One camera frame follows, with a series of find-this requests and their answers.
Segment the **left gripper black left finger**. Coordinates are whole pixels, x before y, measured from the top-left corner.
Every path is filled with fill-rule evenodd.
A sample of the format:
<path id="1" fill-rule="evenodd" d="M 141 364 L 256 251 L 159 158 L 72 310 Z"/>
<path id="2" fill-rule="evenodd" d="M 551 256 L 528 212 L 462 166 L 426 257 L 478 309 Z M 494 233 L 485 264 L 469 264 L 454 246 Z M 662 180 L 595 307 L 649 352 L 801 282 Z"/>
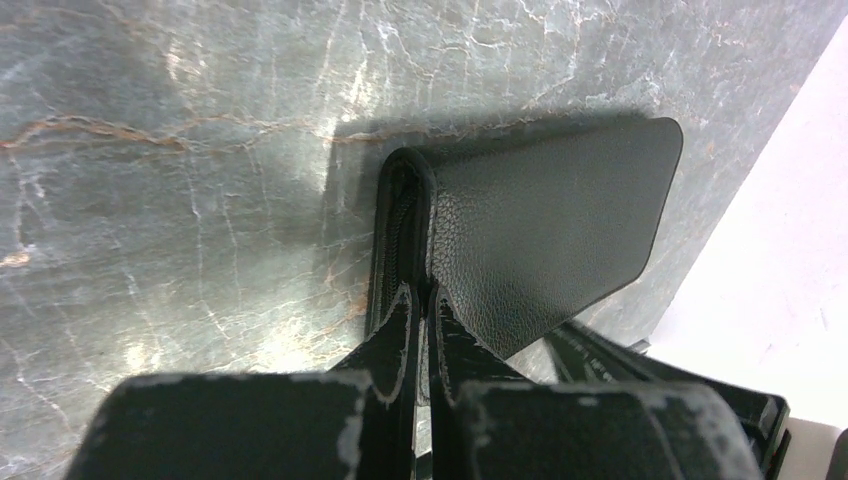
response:
<path id="1" fill-rule="evenodd" d="M 70 479 L 409 479 L 419 302 L 326 372 L 155 374 L 99 407 Z"/>

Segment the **black zippered tool pouch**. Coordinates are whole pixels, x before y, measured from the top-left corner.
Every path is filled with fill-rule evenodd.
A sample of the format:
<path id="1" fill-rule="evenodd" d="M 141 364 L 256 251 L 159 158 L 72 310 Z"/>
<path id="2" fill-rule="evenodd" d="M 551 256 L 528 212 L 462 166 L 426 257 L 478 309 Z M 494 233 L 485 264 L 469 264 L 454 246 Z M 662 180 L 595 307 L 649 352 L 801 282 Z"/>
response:
<path id="1" fill-rule="evenodd" d="M 507 358 L 647 266 L 684 135 L 668 117 L 408 146 L 377 184 L 366 328 L 397 289 L 445 288 Z"/>

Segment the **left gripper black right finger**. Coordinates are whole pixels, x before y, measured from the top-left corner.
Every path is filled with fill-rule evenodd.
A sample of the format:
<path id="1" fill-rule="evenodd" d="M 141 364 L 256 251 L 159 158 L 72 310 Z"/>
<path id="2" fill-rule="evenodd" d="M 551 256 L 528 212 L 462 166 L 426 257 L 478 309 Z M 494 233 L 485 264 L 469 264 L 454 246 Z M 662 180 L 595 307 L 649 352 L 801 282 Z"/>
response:
<path id="1" fill-rule="evenodd" d="M 735 415 L 694 383 L 540 385 L 460 323 L 446 289 L 428 307 L 437 479 L 758 479 Z"/>

